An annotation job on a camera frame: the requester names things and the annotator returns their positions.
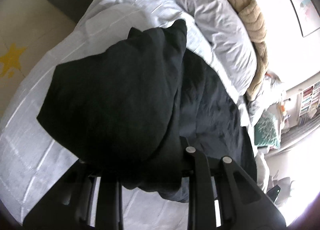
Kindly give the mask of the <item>black garment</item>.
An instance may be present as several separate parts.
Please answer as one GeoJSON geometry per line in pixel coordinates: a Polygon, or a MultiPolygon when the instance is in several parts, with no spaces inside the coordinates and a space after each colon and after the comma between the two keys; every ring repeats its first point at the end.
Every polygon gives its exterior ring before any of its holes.
{"type": "Polygon", "coordinates": [[[251,141],[217,73],[186,47],[187,27],[140,31],[58,65],[37,116],[59,144],[125,188],[187,202],[185,139],[257,178],[251,141]]]}

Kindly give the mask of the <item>cream fluffy blanket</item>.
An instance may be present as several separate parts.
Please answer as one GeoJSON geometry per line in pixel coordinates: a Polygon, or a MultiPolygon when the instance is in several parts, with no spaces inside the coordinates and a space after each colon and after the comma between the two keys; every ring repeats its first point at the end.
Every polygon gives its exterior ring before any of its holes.
{"type": "Polygon", "coordinates": [[[260,151],[258,151],[255,157],[255,162],[257,165],[257,186],[266,194],[270,177],[270,168],[265,160],[265,155],[260,151]]]}

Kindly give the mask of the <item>white checked duvet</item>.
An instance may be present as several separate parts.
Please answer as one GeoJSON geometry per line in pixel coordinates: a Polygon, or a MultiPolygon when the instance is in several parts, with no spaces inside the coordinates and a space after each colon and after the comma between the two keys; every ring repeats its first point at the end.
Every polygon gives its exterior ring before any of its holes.
{"type": "Polygon", "coordinates": [[[166,28],[179,18],[187,24],[187,47],[217,71],[237,102],[241,125],[252,128],[243,97],[227,78],[227,66],[217,59],[219,44],[210,45],[194,18],[175,0],[93,0],[74,31],[33,67],[1,117],[1,200],[17,222],[22,223],[76,162],[75,155],[53,140],[36,119],[55,67],[101,53],[125,39],[132,26],[166,28]]]}

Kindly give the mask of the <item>green coral-pattern cushion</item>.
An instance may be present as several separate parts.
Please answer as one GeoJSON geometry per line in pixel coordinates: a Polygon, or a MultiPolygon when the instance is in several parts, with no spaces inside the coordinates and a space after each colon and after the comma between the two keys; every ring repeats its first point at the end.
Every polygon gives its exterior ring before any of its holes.
{"type": "Polygon", "coordinates": [[[254,143],[257,147],[280,149],[281,136],[276,116],[264,111],[254,126],[254,143]]]}

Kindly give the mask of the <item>white printed cushion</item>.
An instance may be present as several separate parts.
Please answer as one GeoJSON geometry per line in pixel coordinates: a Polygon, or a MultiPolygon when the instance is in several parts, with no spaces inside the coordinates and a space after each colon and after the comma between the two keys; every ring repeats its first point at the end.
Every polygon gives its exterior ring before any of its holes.
{"type": "Polygon", "coordinates": [[[266,73],[255,98],[248,103],[248,114],[255,126],[263,112],[286,97],[284,84],[275,73],[266,73]]]}

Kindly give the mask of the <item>white bookshelf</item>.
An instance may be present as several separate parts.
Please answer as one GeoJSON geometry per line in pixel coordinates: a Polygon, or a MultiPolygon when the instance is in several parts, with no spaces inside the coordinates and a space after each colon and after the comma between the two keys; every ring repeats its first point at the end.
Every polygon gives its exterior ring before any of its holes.
{"type": "Polygon", "coordinates": [[[300,88],[285,102],[281,148],[297,143],[319,127],[319,82],[300,88]]]}

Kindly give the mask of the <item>yellow star rug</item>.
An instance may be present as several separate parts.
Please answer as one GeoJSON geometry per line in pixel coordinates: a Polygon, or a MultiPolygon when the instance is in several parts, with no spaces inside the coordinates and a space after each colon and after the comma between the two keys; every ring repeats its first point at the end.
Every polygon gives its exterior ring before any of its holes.
{"type": "Polygon", "coordinates": [[[5,55],[1,56],[1,64],[3,64],[3,68],[1,71],[1,78],[8,75],[8,78],[11,78],[15,71],[21,71],[21,63],[20,63],[20,56],[24,53],[26,47],[18,48],[15,43],[13,43],[8,52],[5,55]]]}

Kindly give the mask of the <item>grey pillow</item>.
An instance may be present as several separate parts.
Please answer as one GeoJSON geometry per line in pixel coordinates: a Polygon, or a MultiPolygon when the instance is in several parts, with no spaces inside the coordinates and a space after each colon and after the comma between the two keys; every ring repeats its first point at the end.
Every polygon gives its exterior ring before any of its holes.
{"type": "Polygon", "coordinates": [[[227,0],[176,0],[195,23],[223,65],[238,95],[254,78],[257,58],[247,31],[227,0]]]}

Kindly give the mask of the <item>beige fleece blanket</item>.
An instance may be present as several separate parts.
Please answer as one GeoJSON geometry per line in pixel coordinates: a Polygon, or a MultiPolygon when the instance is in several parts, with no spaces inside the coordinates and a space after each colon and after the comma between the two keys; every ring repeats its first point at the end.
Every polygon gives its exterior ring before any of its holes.
{"type": "Polygon", "coordinates": [[[268,69],[265,19],[256,0],[228,0],[228,2],[243,22],[249,39],[255,48],[257,69],[246,92],[247,99],[253,101],[257,97],[268,69]]]}

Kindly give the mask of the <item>framed pastel picture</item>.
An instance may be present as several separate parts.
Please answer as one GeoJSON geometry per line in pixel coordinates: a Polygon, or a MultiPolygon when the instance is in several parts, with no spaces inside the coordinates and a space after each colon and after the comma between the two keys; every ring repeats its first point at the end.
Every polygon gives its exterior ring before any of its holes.
{"type": "Polygon", "coordinates": [[[291,3],[295,9],[303,37],[319,29],[319,14],[311,0],[291,0],[291,3]]]}

